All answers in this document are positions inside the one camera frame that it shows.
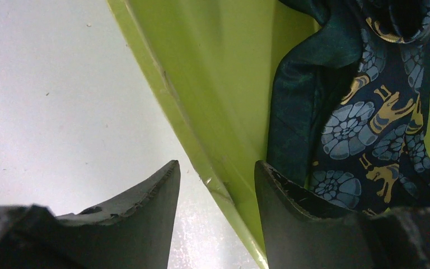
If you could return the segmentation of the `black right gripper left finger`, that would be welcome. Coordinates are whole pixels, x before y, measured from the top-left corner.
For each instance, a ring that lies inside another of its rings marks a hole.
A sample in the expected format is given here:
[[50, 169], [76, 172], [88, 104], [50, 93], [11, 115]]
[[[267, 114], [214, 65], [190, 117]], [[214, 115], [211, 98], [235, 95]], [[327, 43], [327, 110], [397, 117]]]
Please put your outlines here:
[[0, 206], [0, 268], [166, 268], [179, 189], [172, 160], [79, 214]]

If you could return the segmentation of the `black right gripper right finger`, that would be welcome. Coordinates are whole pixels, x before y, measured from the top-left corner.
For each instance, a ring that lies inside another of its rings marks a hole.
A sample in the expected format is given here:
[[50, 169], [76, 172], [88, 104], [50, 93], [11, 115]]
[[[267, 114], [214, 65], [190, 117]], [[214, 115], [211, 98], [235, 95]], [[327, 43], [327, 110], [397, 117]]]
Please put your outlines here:
[[262, 160], [254, 181], [270, 268], [430, 268], [430, 207], [367, 216], [290, 183]]

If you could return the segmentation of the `lime green plastic bin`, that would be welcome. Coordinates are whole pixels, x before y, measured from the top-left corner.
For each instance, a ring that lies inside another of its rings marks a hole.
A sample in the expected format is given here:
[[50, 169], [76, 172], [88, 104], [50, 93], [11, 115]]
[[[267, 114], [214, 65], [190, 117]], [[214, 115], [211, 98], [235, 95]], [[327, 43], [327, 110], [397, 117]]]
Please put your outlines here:
[[[254, 168], [267, 163], [279, 63], [320, 25], [285, 1], [109, 6], [193, 168], [259, 266], [270, 268]], [[430, 157], [430, 98], [424, 143]]]

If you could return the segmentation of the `navy floral gold tie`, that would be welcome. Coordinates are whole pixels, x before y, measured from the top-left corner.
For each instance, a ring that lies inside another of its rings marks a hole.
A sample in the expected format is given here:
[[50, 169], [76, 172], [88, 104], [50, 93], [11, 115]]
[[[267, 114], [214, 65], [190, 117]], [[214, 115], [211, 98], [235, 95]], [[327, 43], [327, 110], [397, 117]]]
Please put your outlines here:
[[316, 33], [274, 75], [267, 163], [339, 207], [430, 206], [430, 1], [285, 1]]

